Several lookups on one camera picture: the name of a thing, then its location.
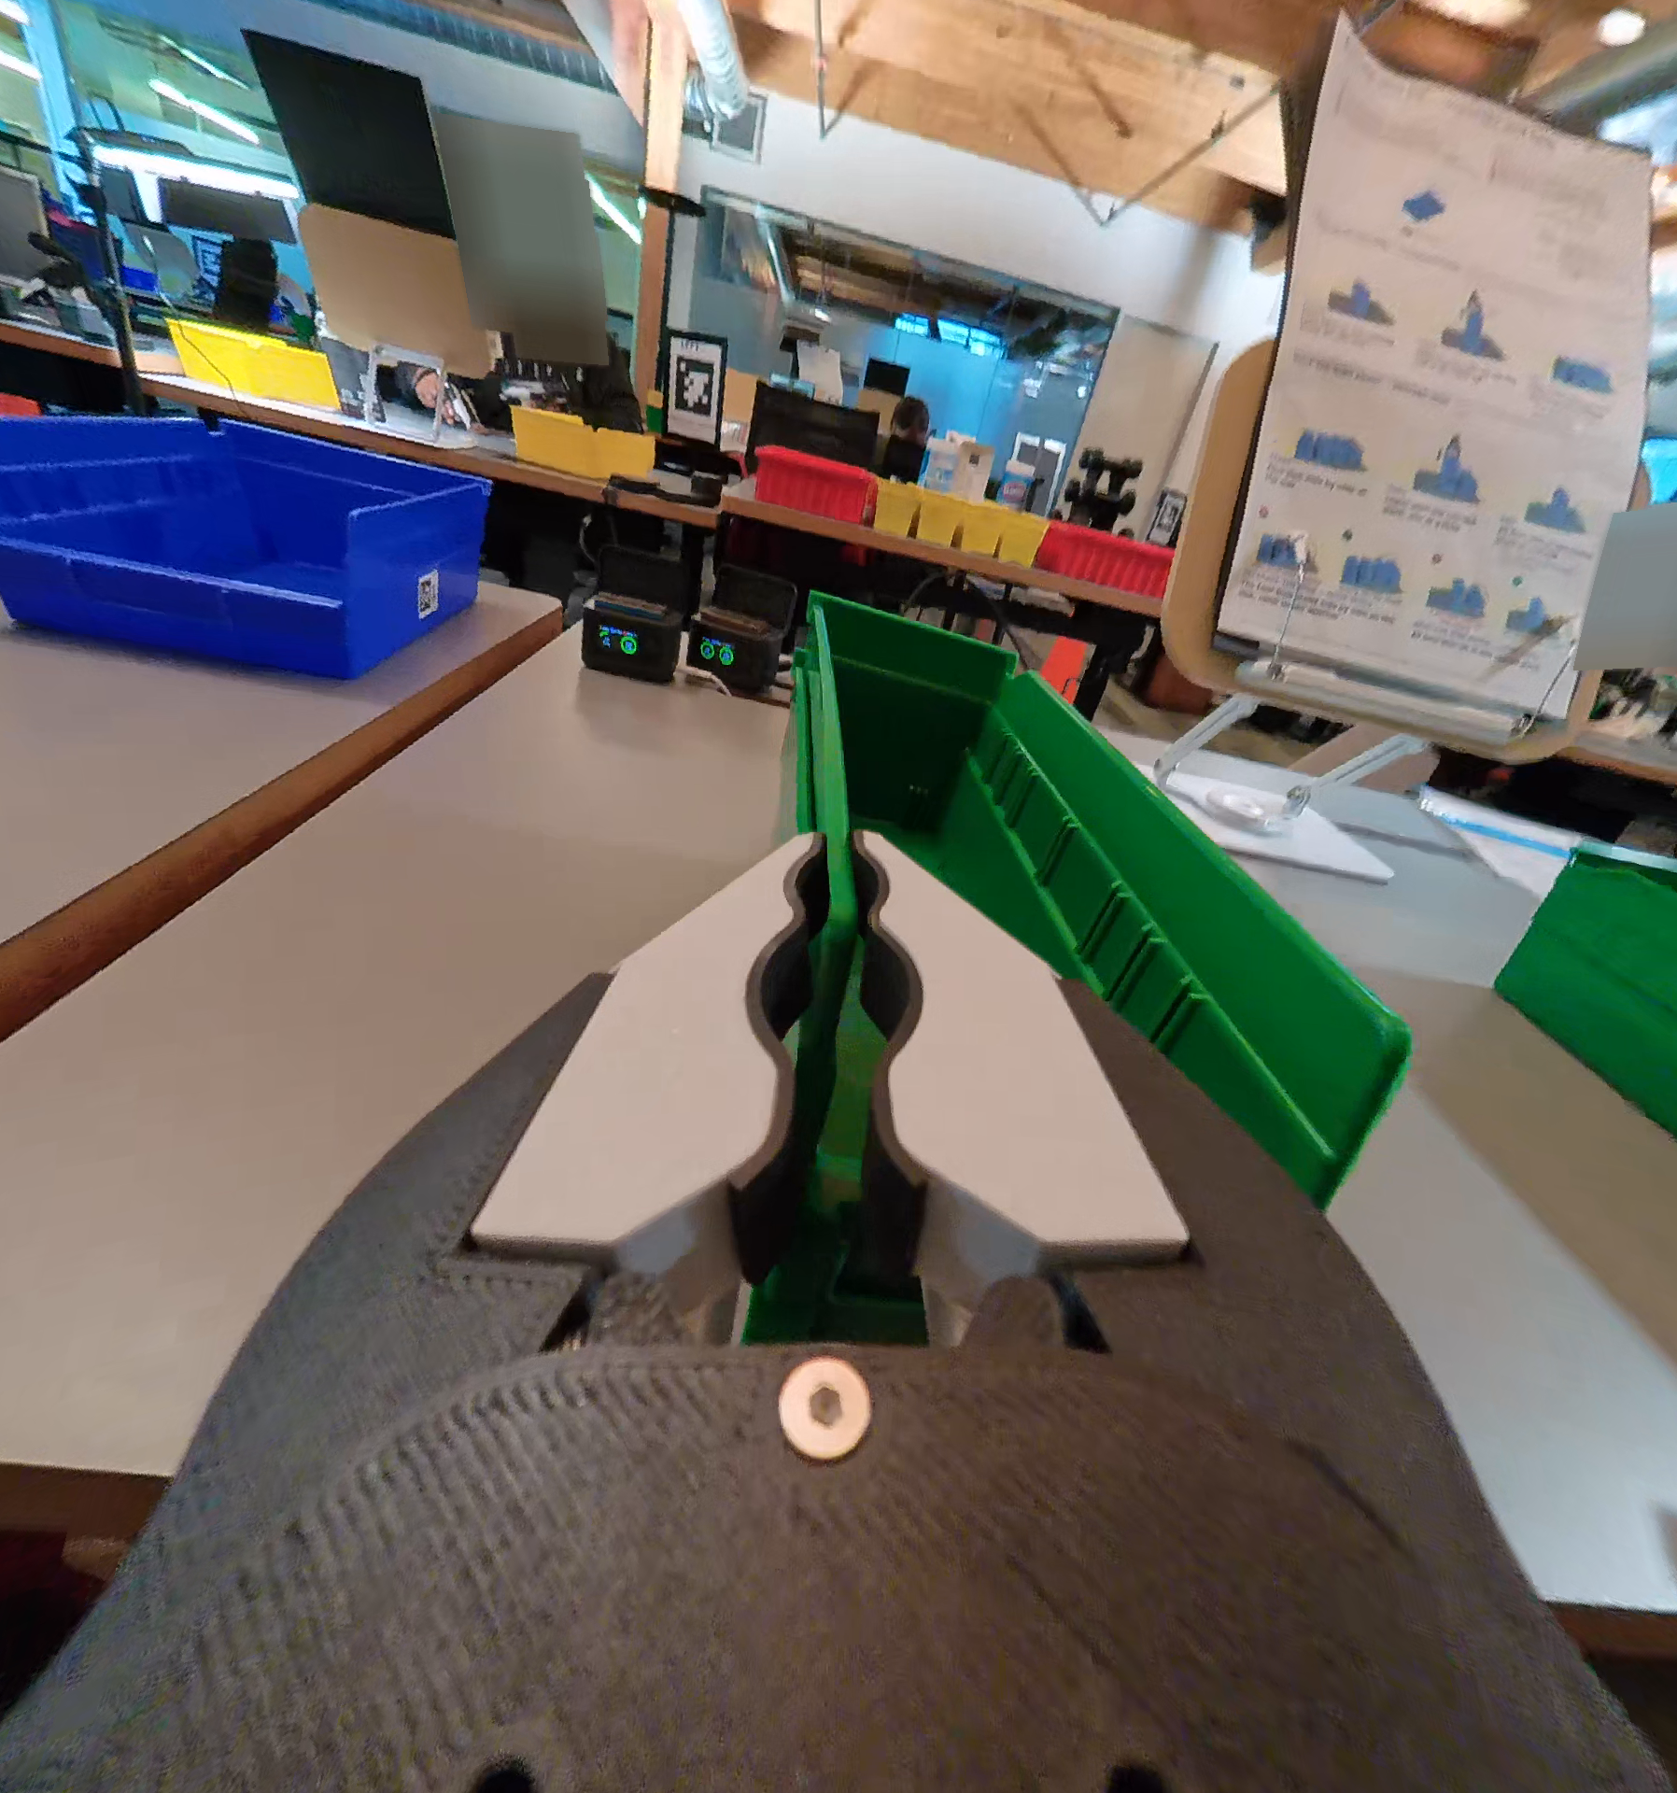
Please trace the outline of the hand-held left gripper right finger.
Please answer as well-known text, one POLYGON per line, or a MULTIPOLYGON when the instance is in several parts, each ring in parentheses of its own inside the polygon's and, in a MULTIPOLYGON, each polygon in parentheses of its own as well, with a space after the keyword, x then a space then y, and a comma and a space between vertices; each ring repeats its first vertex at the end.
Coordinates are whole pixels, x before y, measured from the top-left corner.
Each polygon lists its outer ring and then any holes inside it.
POLYGON ((1180 1262, 1188 1225, 1073 998, 1034 951, 885 835, 852 835, 862 971, 881 1035, 862 1161, 871 1258, 928 1328, 992 1287, 1180 1262))

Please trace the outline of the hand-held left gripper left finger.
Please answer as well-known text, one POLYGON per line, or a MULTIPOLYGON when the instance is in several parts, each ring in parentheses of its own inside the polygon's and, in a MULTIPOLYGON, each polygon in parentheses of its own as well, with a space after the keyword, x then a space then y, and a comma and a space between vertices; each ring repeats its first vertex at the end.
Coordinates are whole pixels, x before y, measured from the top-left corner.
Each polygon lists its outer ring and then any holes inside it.
POLYGON ((813 1000, 827 841, 797 835, 607 976, 468 1242, 652 1279, 726 1333, 796 1207, 794 1029, 813 1000))

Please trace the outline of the green plastic bin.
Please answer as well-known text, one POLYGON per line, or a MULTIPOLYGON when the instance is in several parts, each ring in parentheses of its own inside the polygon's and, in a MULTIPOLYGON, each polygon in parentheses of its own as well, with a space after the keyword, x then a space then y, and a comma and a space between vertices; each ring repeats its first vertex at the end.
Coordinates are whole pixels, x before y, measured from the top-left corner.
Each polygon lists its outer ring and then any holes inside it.
POLYGON ((858 827, 1102 998, 1327 1213, 1401 1087, 1407 1023, 1009 650, 813 594, 794 678, 792 819, 832 846, 790 1035, 811 1161, 743 1341, 926 1335, 914 1281, 862 1244, 883 1042, 860 998, 858 827))
POLYGON ((1677 1141, 1677 860, 1572 844, 1492 988, 1677 1141))

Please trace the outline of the grey desk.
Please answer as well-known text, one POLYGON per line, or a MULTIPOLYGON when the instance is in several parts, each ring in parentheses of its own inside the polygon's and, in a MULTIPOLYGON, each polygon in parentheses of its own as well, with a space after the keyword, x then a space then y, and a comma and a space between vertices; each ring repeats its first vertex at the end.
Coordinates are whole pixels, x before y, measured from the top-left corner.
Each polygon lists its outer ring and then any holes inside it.
POLYGON ((0 608, 0 1042, 520 668, 557 598, 497 582, 355 681, 204 664, 0 608))
MULTIPOLYGON (((559 645, 0 1044, 0 1529, 130 1537, 293 1260, 584 974, 776 842, 784 716, 559 645)), ((1593 1656, 1677 1661, 1677 1143, 1492 992, 1533 899, 1407 798, 1254 879, 1413 1029, 1331 1217, 1593 1656)))

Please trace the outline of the white blue-edged paper sheet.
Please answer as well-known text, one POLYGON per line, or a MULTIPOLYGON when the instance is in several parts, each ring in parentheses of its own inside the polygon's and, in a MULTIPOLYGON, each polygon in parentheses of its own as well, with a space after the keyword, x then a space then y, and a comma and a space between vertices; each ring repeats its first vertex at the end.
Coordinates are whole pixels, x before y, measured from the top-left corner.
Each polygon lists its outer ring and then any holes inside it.
POLYGON ((1545 901, 1582 837, 1422 786, 1417 808, 1454 833, 1496 879, 1545 901))

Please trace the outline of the instruction sheet on stand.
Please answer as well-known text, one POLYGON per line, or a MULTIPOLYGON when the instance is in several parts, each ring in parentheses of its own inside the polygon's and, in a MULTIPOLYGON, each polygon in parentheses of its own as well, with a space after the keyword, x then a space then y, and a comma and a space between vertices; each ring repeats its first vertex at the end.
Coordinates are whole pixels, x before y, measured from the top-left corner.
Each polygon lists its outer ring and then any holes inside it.
MULTIPOLYGON (((1289 179, 1285 286, 1322 57, 1341 16, 1364 37, 1351 14, 1337 12, 1320 31, 1316 47, 1302 57, 1294 76, 1287 78, 1279 97, 1289 179)), ((1378 59, 1397 72, 1411 74, 1388 59, 1378 59)), ((1496 103, 1578 136, 1617 144, 1603 140, 1589 125, 1560 125, 1533 111, 1496 103)), ((1215 394, 1160 615, 1166 656, 1191 683, 1215 695, 1215 707, 1174 745, 1160 751, 1149 778, 1188 821, 1232 856, 1327 872, 1364 885, 1386 885, 1391 879, 1388 864, 1362 844, 1347 841, 1320 815, 1320 796, 1426 749, 1442 747, 1521 765, 1543 761, 1566 747, 1587 720, 1599 685, 1599 672, 1591 668, 1587 652, 1587 612, 1605 548, 1582 621, 1578 683, 1566 714, 1560 720, 1535 722, 1508 738, 1488 736, 1481 712, 1415 699, 1401 687, 1356 681, 1349 676, 1308 670, 1283 674, 1277 658, 1261 658, 1256 646, 1223 639, 1217 631, 1219 596, 1230 569, 1232 524, 1254 458, 1281 317, 1283 301, 1275 336, 1234 361, 1215 394)), ((1642 480, 1638 451, 1628 507, 1611 522, 1630 511, 1642 480)))

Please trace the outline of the red ribbed bin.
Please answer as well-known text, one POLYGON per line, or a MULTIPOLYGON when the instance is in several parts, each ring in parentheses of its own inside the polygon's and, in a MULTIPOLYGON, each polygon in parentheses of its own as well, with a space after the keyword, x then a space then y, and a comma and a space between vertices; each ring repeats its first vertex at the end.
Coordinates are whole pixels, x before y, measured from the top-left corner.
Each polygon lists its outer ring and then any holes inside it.
POLYGON ((1104 590, 1162 598, 1174 557, 1172 549, 1131 536, 1050 520, 1034 567, 1104 590))
POLYGON ((776 443, 763 445, 755 462, 757 503, 848 526, 871 524, 877 480, 867 468, 776 443))

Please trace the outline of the long wooden background table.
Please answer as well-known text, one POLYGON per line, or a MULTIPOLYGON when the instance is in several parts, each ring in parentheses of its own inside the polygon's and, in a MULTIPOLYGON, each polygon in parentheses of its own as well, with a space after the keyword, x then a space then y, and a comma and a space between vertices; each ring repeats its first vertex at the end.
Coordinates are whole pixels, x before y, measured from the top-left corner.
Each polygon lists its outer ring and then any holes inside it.
POLYGON ((1023 563, 961 548, 926 544, 916 536, 895 536, 867 522, 856 524, 796 507, 764 505, 757 499, 751 482, 741 482, 722 495, 718 520, 724 526, 755 522, 848 549, 867 549, 883 557, 904 559, 928 571, 957 573, 972 579, 984 588, 1028 600, 1036 608, 1054 614, 1087 614, 1091 610, 1100 610, 1120 617, 1135 615, 1143 621, 1157 621, 1162 614, 1174 561, 1166 549, 1153 551, 1153 555, 1158 557, 1158 571, 1147 575, 1147 590, 1104 586, 1073 573, 1027 567, 1023 563))
MULTIPOLYGON (((116 348, 89 344, 42 324, 0 322, 0 344, 46 353, 56 361, 72 361, 112 375, 122 373, 116 348)), ((518 460, 508 454, 508 445, 499 437, 487 443, 468 441, 466 437, 458 441, 446 437, 435 443, 425 437, 402 435, 378 423, 357 421, 345 416, 324 414, 320 410, 289 406, 275 400, 262 400, 244 392, 225 392, 217 386, 188 381, 172 373, 141 371, 138 379, 139 392, 147 398, 204 418, 233 418, 289 435, 334 441, 361 452, 444 466, 456 474, 485 482, 508 482, 551 491, 578 503, 631 509, 683 528, 714 530, 720 520, 718 509, 689 505, 654 487, 629 489, 617 483, 598 483, 518 460)))

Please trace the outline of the black dumbbell rack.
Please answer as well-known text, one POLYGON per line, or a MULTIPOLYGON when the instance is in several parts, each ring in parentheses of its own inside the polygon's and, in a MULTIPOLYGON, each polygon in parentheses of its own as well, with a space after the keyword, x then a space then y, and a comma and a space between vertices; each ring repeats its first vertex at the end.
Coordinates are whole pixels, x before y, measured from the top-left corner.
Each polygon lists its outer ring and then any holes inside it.
POLYGON ((1061 520, 1118 534, 1133 515, 1143 466, 1141 458, 1112 456, 1098 447, 1087 447, 1063 485, 1061 520))

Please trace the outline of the blue plastic bin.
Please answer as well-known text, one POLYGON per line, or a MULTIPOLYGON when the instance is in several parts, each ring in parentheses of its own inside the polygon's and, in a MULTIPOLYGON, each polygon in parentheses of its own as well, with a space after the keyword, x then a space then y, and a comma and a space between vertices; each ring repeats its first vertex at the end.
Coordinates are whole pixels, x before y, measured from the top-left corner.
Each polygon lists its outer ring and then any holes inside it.
POLYGON ((351 681, 475 604, 491 483, 229 419, 0 418, 11 623, 351 681))

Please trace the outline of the large yellow bin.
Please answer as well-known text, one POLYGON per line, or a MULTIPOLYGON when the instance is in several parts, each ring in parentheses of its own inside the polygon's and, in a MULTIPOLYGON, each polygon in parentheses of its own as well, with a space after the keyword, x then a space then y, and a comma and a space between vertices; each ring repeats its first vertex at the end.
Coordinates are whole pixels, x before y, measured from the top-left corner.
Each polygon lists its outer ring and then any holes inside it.
POLYGON ((223 392, 337 414, 328 359, 270 334, 223 324, 169 320, 182 377, 223 392))
POLYGON ((574 480, 607 483, 648 482, 656 470, 656 441, 644 431, 596 427, 578 416, 514 406, 510 410, 518 460, 574 480))

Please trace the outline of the black desktop monitor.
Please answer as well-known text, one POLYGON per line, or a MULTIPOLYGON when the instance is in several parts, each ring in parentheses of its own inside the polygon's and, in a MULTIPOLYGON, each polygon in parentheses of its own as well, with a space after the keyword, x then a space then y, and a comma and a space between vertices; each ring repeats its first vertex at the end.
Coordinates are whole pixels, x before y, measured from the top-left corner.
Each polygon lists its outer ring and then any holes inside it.
POLYGON ((790 388, 759 385, 749 419, 745 466, 759 472, 761 451, 780 447, 817 460, 873 472, 877 418, 790 388))

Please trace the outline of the black white marker sign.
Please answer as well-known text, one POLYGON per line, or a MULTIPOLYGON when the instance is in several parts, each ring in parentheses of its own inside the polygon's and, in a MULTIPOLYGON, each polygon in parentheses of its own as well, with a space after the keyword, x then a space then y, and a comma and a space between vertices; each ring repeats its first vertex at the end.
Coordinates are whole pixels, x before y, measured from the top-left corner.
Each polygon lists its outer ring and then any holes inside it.
POLYGON ((722 449, 728 365, 730 346, 724 338, 665 328, 665 437, 716 452, 722 449))

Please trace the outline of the clear acrylic sign holder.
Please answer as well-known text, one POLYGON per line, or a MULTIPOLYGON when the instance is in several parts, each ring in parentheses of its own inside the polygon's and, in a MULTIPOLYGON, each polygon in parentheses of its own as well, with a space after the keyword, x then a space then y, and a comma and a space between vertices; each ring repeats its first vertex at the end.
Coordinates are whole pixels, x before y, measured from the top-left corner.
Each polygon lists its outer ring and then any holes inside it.
POLYGON ((359 383, 365 423, 390 427, 405 421, 438 441, 446 427, 446 363, 425 352, 374 344, 359 383))

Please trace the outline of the printed instruction sheet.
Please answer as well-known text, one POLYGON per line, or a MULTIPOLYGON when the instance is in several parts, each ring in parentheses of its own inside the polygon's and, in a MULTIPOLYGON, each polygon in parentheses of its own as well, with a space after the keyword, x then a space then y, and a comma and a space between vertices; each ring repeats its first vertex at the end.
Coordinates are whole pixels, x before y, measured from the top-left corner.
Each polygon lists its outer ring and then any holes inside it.
POLYGON ((1341 16, 1217 631, 1560 720, 1652 334, 1652 163, 1393 70, 1341 16))

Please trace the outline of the beige background document stand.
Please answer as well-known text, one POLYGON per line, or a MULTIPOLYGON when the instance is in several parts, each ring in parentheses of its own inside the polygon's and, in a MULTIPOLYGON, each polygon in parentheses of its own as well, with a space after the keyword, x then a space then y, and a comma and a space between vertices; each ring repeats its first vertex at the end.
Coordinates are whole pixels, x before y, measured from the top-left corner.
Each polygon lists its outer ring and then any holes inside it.
POLYGON ((454 377, 491 373, 491 332, 471 320, 454 239, 322 204, 304 204, 297 225, 334 340, 411 350, 454 377))

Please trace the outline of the black panel screen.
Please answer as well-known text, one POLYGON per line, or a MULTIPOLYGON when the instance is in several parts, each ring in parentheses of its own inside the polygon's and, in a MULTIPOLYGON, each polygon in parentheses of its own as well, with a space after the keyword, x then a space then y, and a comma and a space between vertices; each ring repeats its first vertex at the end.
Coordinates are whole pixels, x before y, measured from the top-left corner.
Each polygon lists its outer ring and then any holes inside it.
POLYGON ((419 78, 273 33, 242 39, 304 202, 454 239, 419 78))

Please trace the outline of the silver spiral ventilation duct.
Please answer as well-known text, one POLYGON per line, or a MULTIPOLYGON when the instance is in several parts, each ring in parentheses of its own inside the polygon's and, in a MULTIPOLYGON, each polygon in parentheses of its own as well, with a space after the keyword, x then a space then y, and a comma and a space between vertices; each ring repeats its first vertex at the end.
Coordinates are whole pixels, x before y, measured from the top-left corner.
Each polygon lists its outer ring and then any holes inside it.
POLYGON ((751 82, 737 43, 733 18, 724 2, 675 4, 710 115, 737 119, 751 101, 751 82))

